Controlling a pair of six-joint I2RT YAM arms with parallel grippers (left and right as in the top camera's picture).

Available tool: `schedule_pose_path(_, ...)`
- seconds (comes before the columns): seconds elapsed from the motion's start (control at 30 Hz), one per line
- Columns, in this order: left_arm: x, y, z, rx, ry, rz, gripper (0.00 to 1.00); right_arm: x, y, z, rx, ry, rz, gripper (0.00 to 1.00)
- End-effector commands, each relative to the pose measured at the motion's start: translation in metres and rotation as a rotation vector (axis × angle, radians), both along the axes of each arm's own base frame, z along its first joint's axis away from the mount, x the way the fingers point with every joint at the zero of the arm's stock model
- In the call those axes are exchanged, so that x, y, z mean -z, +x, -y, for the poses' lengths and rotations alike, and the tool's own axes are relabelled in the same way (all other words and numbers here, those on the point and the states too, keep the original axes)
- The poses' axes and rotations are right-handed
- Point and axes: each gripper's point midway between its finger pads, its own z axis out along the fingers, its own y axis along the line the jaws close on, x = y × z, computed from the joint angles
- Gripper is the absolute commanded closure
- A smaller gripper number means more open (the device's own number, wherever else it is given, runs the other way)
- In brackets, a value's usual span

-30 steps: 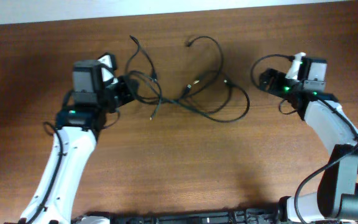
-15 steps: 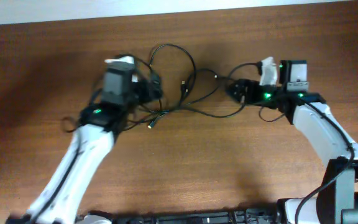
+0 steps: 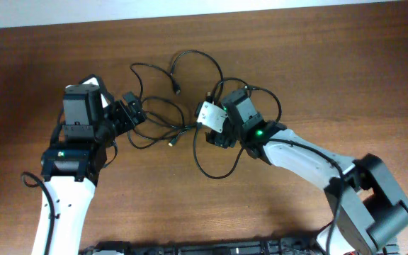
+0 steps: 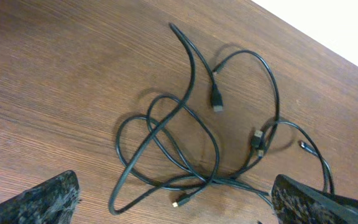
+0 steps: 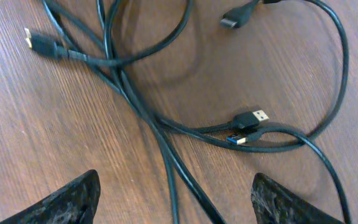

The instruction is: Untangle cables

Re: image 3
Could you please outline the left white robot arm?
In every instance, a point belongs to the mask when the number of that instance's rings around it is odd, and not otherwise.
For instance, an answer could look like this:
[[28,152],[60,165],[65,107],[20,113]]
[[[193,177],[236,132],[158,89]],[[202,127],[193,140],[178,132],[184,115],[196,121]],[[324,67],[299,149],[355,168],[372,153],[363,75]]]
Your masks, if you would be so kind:
[[100,171],[111,163],[106,150],[147,118],[138,96],[128,92],[104,104],[102,90],[95,84],[64,90],[64,121],[42,154],[40,176],[33,177],[43,194],[33,254],[78,254]]

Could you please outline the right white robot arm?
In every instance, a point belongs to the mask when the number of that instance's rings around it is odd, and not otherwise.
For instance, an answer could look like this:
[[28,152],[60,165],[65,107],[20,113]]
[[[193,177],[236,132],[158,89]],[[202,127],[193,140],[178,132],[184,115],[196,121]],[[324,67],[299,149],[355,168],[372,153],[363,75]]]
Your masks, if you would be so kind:
[[264,120],[250,87],[219,103],[208,96],[196,111],[206,140],[221,148],[239,143],[251,158],[287,169],[323,191],[333,220],[317,236],[325,254],[376,254],[408,226],[408,197],[384,161],[330,152],[299,137],[279,120]]

